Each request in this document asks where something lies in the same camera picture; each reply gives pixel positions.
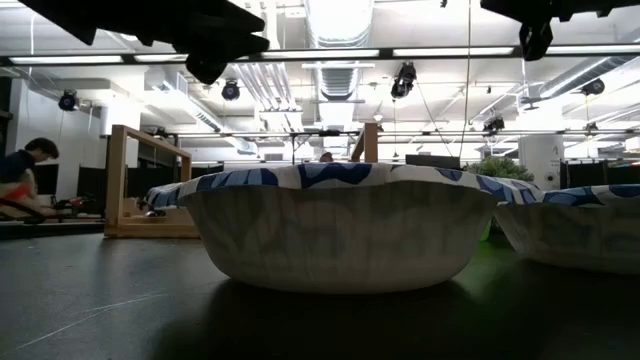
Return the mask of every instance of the ceiling pipe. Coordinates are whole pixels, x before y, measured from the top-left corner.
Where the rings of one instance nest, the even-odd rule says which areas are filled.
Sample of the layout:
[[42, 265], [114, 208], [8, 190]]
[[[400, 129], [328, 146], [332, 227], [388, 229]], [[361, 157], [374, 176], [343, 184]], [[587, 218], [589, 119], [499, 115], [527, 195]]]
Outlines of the ceiling pipe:
[[245, 88], [247, 88], [247, 91], [249, 91], [249, 93], [251, 94], [251, 97], [256, 101], [256, 106], [258, 108], [260, 108], [260, 110], [265, 110], [264, 109], [264, 105], [260, 101], [260, 97], [258, 96], [258, 93], [256, 92], [256, 89], [253, 87], [253, 85], [248, 80], [245, 79], [244, 74], [237, 67], [238, 67], [238, 65], [233, 65], [233, 70], [235, 71], [236, 76], [238, 77], [238, 79], [240, 79], [240, 81], [242, 81], [242, 83], [244, 84]]
[[251, 76], [251, 72], [245, 67], [245, 64], [234, 64], [233, 69], [246, 86], [251, 86], [253, 88], [253, 98], [259, 102], [265, 110], [271, 109], [271, 102], [263, 96], [260, 85]]
[[297, 108], [296, 98], [293, 96], [293, 91], [291, 90], [291, 83], [289, 82], [289, 75], [287, 75], [287, 69], [285, 68], [284, 63], [274, 64], [274, 66], [277, 67], [276, 74], [280, 77], [280, 81], [286, 93], [289, 106], [293, 108]]
[[260, 67], [264, 72], [268, 73], [269, 77], [271, 77], [271, 80], [273, 80], [273, 85], [276, 88], [278, 96], [280, 97], [280, 104], [282, 105], [282, 107], [285, 109], [295, 110], [295, 107], [292, 108], [291, 104], [289, 104], [289, 100], [287, 99], [287, 94], [284, 90], [284, 87], [282, 86], [280, 79], [276, 75], [274, 64], [260, 64]]
[[276, 99], [276, 96], [271, 90], [269, 81], [264, 76], [264, 73], [260, 70], [260, 66], [257, 64], [248, 64], [247, 68], [250, 69], [249, 76], [253, 76], [259, 85], [259, 89], [262, 91], [262, 95], [269, 101], [272, 109], [280, 109], [280, 104]]
[[516, 86], [512, 87], [511, 89], [509, 89], [509, 91], [507, 91], [506, 93], [500, 95], [499, 98], [497, 98], [494, 101], [492, 101], [489, 105], [485, 106], [476, 115], [474, 115], [469, 120], [469, 124], [473, 124], [474, 122], [480, 121], [480, 120], [484, 121], [484, 119], [481, 119], [481, 118], [483, 116], [485, 116], [488, 111], [490, 111], [491, 109], [495, 108], [500, 103], [503, 103], [503, 102], [505, 103], [504, 106], [500, 107], [500, 110], [506, 109], [507, 107], [509, 107], [511, 104], [513, 104], [515, 102], [515, 100], [514, 101], [511, 101], [511, 99], [507, 100], [507, 97], [509, 97], [509, 96], [517, 97], [519, 94], [522, 93], [524, 88], [525, 88], [525, 85], [516, 85]]
[[[630, 32], [620, 39], [622, 43], [640, 42], [640, 28]], [[604, 58], [588, 59], [569, 71], [547, 81], [540, 87], [540, 96], [543, 98], [555, 98], [580, 88], [602, 75], [615, 70], [622, 65], [636, 59], [637, 55], [609, 56]]]

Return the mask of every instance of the blue floral pattern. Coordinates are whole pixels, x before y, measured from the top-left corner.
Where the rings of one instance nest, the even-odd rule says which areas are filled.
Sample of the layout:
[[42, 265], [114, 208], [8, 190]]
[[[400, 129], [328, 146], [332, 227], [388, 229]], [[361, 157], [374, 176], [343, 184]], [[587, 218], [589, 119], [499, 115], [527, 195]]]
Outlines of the blue floral pattern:
[[566, 206], [606, 206], [640, 198], [640, 185], [595, 186], [541, 191], [534, 184], [427, 166], [366, 163], [304, 164], [276, 169], [251, 169], [205, 175], [149, 190], [146, 200], [162, 208], [182, 205], [186, 196], [235, 186], [278, 186], [288, 189], [375, 186], [400, 181], [424, 181], [464, 186], [495, 196], [505, 204], [549, 203]]

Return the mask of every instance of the wire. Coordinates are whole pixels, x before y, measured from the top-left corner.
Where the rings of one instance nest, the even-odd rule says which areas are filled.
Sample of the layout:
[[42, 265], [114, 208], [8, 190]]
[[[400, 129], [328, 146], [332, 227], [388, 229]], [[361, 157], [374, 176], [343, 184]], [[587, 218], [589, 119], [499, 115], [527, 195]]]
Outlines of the wire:
[[429, 119], [431, 119], [433, 126], [436, 128], [436, 132], [440, 136], [440, 140], [442, 140], [442, 143], [444, 144], [444, 147], [447, 149], [449, 156], [453, 157], [453, 153], [449, 149], [449, 145], [447, 145], [447, 142], [444, 141], [444, 137], [440, 133], [440, 129], [438, 129], [438, 125], [436, 124], [436, 121], [434, 120], [433, 115], [431, 115], [431, 110], [429, 110], [429, 105], [427, 105], [427, 100], [424, 98], [424, 94], [422, 93], [422, 87], [420, 86], [420, 84], [418, 84], [418, 91], [420, 91], [420, 97], [422, 98], [422, 103], [424, 104], [424, 107], [427, 108], [427, 114], [429, 114]]
[[396, 99], [393, 99], [393, 157], [398, 157], [398, 123], [396, 122]]
[[469, 78], [471, 76], [471, 0], [469, 0], [469, 17], [467, 27], [467, 89], [464, 96], [464, 125], [462, 125], [462, 140], [460, 140], [460, 154], [458, 155], [459, 158], [462, 158], [464, 134], [467, 131], [467, 116], [469, 115]]
[[60, 131], [58, 132], [58, 144], [62, 144], [62, 127], [64, 125], [64, 111], [60, 110], [60, 112], [62, 113], [60, 115]]

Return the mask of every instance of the wooden stand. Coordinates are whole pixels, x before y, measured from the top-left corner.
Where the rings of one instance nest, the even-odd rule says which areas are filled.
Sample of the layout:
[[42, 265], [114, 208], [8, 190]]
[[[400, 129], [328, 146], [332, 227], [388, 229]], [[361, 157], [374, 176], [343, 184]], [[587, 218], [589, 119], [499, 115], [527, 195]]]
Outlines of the wooden stand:
[[378, 162], [378, 124], [366, 123], [358, 136], [356, 146], [351, 154], [352, 162], [360, 162], [360, 156], [364, 152], [364, 161], [368, 163]]
[[114, 125], [111, 131], [109, 165], [107, 169], [107, 223], [105, 225], [105, 236], [107, 238], [200, 238], [193, 221], [187, 221], [184, 217], [181, 222], [175, 222], [169, 218], [169, 215], [162, 218], [123, 216], [122, 204], [124, 202], [127, 137], [179, 156], [182, 159], [180, 181], [191, 180], [191, 154], [138, 130], [123, 125]]

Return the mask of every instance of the ceiling light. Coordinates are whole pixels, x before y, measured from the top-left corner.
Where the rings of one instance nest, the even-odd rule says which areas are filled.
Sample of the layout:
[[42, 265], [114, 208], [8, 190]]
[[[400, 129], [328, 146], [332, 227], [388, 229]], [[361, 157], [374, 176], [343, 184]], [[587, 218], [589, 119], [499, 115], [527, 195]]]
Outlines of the ceiling light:
[[177, 134], [182, 139], [208, 139], [208, 138], [220, 138], [220, 134]]
[[137, 36], [135, 36], [135, 35], [120, 34], [120, 36], [121, 36], [123, 39], [127, 40], [127, 41], [132, 41], [132, 42], [133, 42], [133, 41], [138, 41], [138, 37], [137, 37]]
[[375, 49], [283, 50], [262, 53], [264, 59], [375, 58], [378, 55], [380, 51]]
[[122, 58], [117, 55], [29, 56], [10, 57], [9, 60], [16, 65], [118, 64], [123, 62]]
[[18, 2], [17, 0], [0, 0], [0, 9], [15, 9], [24, 7], [26, 6]]
[[187, 60], [187, 54], [150, 54], [135, 55], [137, 62], [183, 62]]
[[611, 53], [612, 55], [640, 52], [640, 44], [629, 45], [573, 45], [550, 46], [547, 55], [582, 55], [589, 53]]
[[496, 56], [513, 53], [513, 47], [478, 47], [478, 48], [409, 48], [393, 50], [394, 57], [440, 57], [440, 56]]
[[305, 70], [322, 70], [322, 69], [371, 69], [376, 67], [374, 63], [315, 63], [315, 64], [302, 64], [302, 68]]
[[285, 138], [289, 137], [289, 133], [268, 133], [268, 132], [260, 132], [260, 133], [234, 133], [231, 134], [234, 137], [280, 137]]
[[304, 6], [287, 6], [284, 8], [284, 16], [289, 19], [301, 19], [307, 17]]

